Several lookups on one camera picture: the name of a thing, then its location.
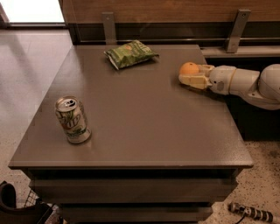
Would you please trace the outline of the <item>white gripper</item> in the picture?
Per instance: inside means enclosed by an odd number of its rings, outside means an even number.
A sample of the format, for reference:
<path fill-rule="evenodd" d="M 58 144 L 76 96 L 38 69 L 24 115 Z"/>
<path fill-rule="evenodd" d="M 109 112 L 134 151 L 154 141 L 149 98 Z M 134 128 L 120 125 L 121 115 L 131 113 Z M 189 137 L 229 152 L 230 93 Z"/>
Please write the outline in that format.
<path fill-rule="evenodd" d="M 235 66 L 198 65 L 200 75 L 181 74 L 179 81 L 192 88 L 210 89 L 220 95 L 228 95 L 230 83 L 235 73 Z"/>

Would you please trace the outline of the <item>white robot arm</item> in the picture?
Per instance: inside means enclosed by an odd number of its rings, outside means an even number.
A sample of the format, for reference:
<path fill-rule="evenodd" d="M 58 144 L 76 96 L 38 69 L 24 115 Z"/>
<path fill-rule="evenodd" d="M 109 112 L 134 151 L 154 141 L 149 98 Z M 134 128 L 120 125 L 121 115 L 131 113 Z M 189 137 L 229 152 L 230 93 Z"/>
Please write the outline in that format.
<path fill-rule="evenodd" d="M 219 95 L 237 95 L 261 109 L 280 109 L 280 65 L 273 64 L 261 72 L 235 66 L 185 63 L 179 81 L 192 88 L 210 89 Z"/>

